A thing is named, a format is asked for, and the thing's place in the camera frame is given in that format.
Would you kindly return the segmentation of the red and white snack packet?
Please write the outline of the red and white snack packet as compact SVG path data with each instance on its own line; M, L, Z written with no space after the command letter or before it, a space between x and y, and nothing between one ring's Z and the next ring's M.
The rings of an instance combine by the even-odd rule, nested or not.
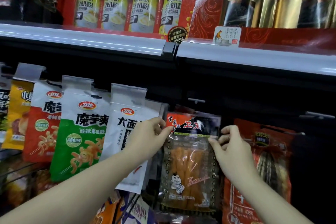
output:
M24 161L52 161L61 120L62 97L60 83L40 80L34 84L23 148Z

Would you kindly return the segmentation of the dark snack packet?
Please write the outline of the dark snack packet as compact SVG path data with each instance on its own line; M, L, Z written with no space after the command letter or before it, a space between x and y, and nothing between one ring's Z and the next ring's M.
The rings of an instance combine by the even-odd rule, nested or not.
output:
M0 134L7 131L11 80L0 76Z

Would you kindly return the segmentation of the red sunflower seed packet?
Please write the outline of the red sunflower seed packet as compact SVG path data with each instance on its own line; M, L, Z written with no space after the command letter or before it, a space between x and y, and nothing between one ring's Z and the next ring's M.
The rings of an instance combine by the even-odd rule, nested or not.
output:
M259 176L290 203L292 186L289 160L291 142L296 132L242 119L235 119L234 124L238 126L241 137L251 146ZM264 224L227 178L224 179L222 213L221 224Z

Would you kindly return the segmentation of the person's right hand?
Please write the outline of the person's right hand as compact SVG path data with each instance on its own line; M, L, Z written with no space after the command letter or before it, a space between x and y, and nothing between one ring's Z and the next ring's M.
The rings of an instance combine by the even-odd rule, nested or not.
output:
M217 160L226 178L231 182L231 178L248 178L249 174L258 174L251 147L242 139L238 126L228 125L221 129L221 134L230 134L229 143L222 145L225 160Z

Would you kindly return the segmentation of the person's left forearm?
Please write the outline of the person's left forearm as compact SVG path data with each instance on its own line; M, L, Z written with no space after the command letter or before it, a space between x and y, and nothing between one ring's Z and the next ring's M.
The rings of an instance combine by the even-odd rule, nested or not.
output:
M89 224L141 162L135 153L123 150L13 209L0 224Z

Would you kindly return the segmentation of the yellow snack packet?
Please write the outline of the yellow snack packet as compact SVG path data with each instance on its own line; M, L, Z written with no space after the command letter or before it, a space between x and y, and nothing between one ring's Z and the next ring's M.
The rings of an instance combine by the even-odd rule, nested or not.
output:
M14 79L11 81L7 131L1 146L2 149L23 150L33 87L33 82Z

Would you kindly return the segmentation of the person's right forearm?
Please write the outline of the person's right forearm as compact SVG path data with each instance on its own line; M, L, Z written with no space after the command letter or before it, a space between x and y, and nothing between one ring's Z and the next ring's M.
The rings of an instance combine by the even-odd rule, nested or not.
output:
M264 224L314 224L267 185L258 174L231 178Z

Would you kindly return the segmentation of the orange snack packet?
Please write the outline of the orange snack packet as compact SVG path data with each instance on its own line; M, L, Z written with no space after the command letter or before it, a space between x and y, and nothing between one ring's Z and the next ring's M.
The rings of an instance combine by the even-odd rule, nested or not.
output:
M112 192L108 199L103 203L101 208L98 209L90 224L112 224L120 199L120 193L117 189L115 189L114 192Z

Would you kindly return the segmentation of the green and white snack packet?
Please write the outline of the green and white snack packet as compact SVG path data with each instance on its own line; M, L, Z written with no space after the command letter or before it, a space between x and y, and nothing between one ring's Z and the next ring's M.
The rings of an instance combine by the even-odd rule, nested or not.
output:
M110 93L68 89L64 92L51 180L62 182L98 163L109 121Z

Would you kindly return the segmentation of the clear packet of orange sticks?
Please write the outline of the clear packet of orange sticks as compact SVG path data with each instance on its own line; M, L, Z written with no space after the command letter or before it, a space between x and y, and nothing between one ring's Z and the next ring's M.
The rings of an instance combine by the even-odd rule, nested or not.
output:
M208 139L218 139L221 116L168 112L172 127L163 145L159 209L214 216L219 207L219 165Z

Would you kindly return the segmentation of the grey shelf edge rail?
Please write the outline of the grey shelf edge rail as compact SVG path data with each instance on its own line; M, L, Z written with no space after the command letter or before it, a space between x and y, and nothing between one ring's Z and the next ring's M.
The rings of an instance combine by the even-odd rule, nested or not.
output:
M70 52L98 52L103 54L149 59L173 60L179 45L164 39L98 32L50 28L46 26L0 23L0 43L7 46L64 48Z
M336 55L271 51L182 42L177 57L336 77Z

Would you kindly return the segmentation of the red gift box with bottles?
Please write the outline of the red gift box with bottles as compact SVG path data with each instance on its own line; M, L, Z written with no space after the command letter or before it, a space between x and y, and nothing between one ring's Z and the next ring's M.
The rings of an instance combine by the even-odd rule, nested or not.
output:
M274 28L277 1L258 1L252 27L227 27L223 22L228 0L196 0L189 38L213 40L215 44L224 45L224 39L229 36L219 30L233 28L239 33L231 47L336 55L336 0L331 25L326 29Z

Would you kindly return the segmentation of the person's left hand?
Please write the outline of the person's left hand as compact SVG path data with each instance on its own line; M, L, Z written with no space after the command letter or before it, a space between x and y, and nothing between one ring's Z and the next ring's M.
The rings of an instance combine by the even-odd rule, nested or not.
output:
M135 168L144 161L152 158L163 145L155 145L155 128L168 127L160 117L154 117L136 124L135 128L127 138L127 143L122 150L125 156L125 164L129 168Z

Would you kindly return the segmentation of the purple and white snack packet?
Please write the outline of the purple and white snack packet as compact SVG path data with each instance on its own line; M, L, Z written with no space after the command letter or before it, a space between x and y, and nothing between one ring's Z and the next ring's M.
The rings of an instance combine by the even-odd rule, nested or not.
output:
M139 194L127 192L120 205L119 224L157 224L150 206Z

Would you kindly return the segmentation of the clear plastic label holder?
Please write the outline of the clear plastic label holder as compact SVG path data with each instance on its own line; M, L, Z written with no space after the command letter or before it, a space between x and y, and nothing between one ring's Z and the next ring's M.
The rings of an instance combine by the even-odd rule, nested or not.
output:
M112 83L111 103L143 108L146 93L146 88Z
M41 73L45 70L45 66L19 62L12 79L36 83L40 80Z
M62 90L64 93L70 92L90 96L92 94L93 82L94 80L91 78L62 75Z

